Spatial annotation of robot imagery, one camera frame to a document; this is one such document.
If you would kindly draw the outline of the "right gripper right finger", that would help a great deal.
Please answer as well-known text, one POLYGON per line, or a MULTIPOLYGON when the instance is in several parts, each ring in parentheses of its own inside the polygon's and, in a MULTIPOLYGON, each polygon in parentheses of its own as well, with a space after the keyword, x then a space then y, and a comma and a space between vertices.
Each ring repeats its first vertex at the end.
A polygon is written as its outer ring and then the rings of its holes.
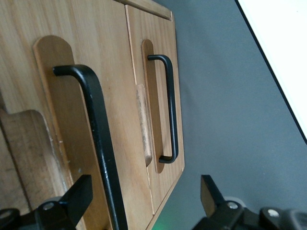
POLYGON ((210 175, 201 176, 201 203, 206 216, 194 230, 290 230, 291 220, 285 211, 262 208, 250 211, 234 200, 226 200, 210 175))

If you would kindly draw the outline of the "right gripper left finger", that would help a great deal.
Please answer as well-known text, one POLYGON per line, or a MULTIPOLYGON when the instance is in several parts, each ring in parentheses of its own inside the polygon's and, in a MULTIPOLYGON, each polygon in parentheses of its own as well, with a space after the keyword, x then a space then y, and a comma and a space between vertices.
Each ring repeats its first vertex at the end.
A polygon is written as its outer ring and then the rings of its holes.
POLYGON ((82 175, 58 200, 42 203, 21 215, 16 208, 0 211, 2 230, 75 230, 93 199, 92 177, 82 175))

